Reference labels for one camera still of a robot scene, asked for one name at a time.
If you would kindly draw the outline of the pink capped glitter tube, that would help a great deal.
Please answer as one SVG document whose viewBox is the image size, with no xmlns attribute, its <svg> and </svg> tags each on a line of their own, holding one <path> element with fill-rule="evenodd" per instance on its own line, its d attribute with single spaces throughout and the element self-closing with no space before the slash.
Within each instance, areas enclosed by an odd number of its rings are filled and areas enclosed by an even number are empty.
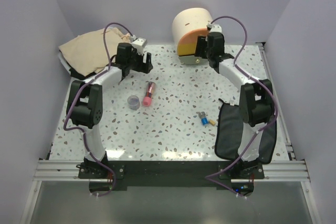
<svg viewBox="0 0 336 224">
<path fill-rule="evenodd" d="M 154 82 L 149 82 L 146 86 L 145 96 L 142 101 L 143 106 L 150 106 L 152 103 L 153 95 L 155 92 L 156 84 Z"/>
</svg>

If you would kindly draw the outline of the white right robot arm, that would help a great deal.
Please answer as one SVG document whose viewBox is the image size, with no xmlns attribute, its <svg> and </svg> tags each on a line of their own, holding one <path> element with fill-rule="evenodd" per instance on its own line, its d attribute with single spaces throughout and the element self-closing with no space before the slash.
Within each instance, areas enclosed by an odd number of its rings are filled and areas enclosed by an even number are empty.
<svg viewBox="0 0 336 224">
<path fill-rule="evenodd" d="M 240 67 L 237 58 L 225 52 L 224 35 L 220 32 L 199 35 L 195 55 L 207 59 L 211 68 L 240 90 L 238 108 L 243 133 L 238 158 L 241 161 L 234 165 L 234 173 L 239 178 L 246 178 L 253 171 L 250 162 L 259 157 L 263 131 L 274 125 L 278 117 L 272 83 L 268 79 L 258 79 Z"/>
</svg>

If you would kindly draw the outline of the clear purple small jar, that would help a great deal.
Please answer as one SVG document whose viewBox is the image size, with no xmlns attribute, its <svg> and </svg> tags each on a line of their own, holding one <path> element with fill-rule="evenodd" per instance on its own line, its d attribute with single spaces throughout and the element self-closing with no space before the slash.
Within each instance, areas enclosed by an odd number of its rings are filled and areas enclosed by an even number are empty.
<svg viewBox="0 0 336 224">
<path fill-rule="evenodd" d="M 136 95 L 131 95 L 127 99 L 128 107 L 132 110 L 138 110 L 140 108 L 140 100 Z"/>
</svg>

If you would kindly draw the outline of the grey bottom drawer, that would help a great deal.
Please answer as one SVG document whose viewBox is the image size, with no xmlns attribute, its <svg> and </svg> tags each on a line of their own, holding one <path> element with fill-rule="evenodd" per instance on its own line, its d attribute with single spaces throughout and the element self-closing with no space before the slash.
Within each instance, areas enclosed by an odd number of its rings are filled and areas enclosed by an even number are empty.
<svg viewBox="0 0 336 224">
<path fill-rule="evenodd" d="M 207 59 L 203 59 L 203 58 L 197 57 L 195 55 L 179 56 L 178 58 L 179 58 L 181 64 L 184 64 L 184 65 L 204 65 L 204 64 L 208 63 Z"/>
</svg>

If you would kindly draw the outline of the cream round drawer organizer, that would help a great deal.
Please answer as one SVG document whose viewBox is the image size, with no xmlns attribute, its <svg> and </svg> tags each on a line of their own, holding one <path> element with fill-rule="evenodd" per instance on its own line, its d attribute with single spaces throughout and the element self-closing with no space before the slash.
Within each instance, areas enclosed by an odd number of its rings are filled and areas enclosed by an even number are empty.
<svg viewBox="0 0 336 224">
<path fill-rule="evenodd" d="M 172 22 L 172 35 L 176 45 L 184 36 L 206 36 L 207 24 L 211 22 L 210 12 L 204 8 L 189 8 L 178 13 Z"/>
</svg>

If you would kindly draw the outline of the yellow drawer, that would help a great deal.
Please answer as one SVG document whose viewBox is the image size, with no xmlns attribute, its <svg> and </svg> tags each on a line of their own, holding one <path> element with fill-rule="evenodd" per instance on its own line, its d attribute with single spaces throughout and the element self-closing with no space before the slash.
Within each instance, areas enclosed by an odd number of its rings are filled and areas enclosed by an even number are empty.
<svg viewBox="0 0 336 224">
<path fill-rule="evenodd" d="M 179 56 L 194 55 L 196 50 L 197 38 L 198 35 L 182 37 L 177 44 L 177 54 Z"/>
</svg>

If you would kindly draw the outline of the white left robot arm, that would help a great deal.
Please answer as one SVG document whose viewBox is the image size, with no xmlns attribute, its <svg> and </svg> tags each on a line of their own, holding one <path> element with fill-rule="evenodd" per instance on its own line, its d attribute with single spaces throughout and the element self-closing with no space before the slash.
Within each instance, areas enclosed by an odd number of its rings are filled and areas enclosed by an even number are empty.
<svg viewBox="0 0 336 224">
<path fill-rule="evenodd" d="M 144 54 L 146 40 L 122 42 L 117 53 L 108 58 L 108 65 L 98 74 L 70 86 L 65 131 L 79 130 L 85 147 L 84 170 L 90 169 L 97 178 L 103 178 L 110 170 L 107 153 L 102 145 L 99 123 L 103 116 L 103 91 L 121 82 L 131 70 L 149 73 L 152 69 L 151 54 Z"/>
</svg>

